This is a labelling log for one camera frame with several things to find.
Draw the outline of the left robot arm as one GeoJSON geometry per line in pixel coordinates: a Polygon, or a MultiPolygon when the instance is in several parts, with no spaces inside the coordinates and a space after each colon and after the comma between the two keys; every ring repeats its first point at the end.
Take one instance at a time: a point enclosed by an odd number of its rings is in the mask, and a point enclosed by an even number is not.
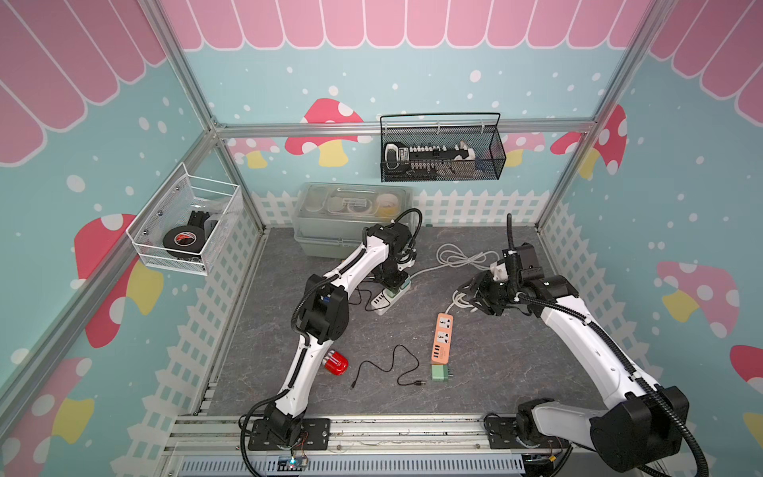
{"type": "Polygon", "coordinates": [[[296,443],[319,368],[349,325],[351,295],[366,280],[395,292],[403,289],[407,270],[415,264],[422,222],[421,210],[409,208],[389,224],[366,228],[361,244],[337,268],[307,280],[291,316],[299,343],[287,377],[278,394],[256,403],[240,418],[242,438],[254,436],[250,421],[261,409],[260,421],[277,444],[296,443]]]}

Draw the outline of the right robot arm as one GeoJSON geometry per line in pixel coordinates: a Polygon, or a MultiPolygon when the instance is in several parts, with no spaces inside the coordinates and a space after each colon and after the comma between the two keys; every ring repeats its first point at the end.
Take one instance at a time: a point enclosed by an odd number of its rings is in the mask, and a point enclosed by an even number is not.
{"type": "Polygon", "coordinates": [[[709,475],[709,461],[687,427],[689,399],[666,388],[639,367],[602,328],[579,292],[561,275],[548,275],[532,244],[508,246],[500,258],[460,287],[467,302],[500,316],[515,308],[552,329],[582,365],[606,407],[604,411],[531,399],[518,406],[515,435],[525,447],[557,438],[595,452],[611,469],[660,475],[655,463],[686,446],[695,473],[709,475]]]}

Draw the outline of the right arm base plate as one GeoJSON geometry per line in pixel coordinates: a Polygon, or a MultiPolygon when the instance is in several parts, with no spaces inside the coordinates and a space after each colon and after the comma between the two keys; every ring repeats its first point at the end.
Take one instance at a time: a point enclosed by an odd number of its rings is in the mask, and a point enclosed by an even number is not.
{"type": "Polygon", "coordinates": [[[501,417],[496,413],[487,413],[482,417],[482,425],[490,449],[493,450],[542,449],[551,453],[559,453],[569,449],[569,443],[558,437],[520,437],[514,417],[501,417]]]}

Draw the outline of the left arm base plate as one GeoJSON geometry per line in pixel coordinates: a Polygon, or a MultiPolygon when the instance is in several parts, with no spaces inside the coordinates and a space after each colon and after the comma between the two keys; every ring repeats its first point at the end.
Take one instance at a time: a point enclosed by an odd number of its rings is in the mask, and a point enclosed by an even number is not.
{"type": "Polygon", "coordinates": [[[327,450],[330,419],[298,419],[287,426],[285,438],[269,419],[258,419],[246,439],[249,451],[327,450]]]}

